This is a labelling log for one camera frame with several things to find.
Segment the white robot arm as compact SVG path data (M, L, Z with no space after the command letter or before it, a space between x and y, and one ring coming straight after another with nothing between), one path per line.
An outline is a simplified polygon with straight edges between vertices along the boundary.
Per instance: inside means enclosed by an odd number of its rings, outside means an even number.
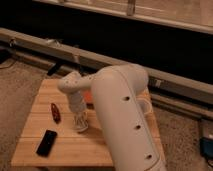
M108 66L81 76L73 71L58 82L74 113L77 130L88 128L81 92L89 89L116 171L166 171L137 95L148 85L148 74L138 64Z

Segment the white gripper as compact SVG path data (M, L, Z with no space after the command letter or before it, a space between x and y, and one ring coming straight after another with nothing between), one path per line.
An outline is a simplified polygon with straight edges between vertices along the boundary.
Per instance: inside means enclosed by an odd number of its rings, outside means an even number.
M88 114L85 111L87 109L86 102L80 91L71 93L68 95L69 108L73 113L83 112L85 124L88 126ZM74 115L75 129L79 129L79 116Z

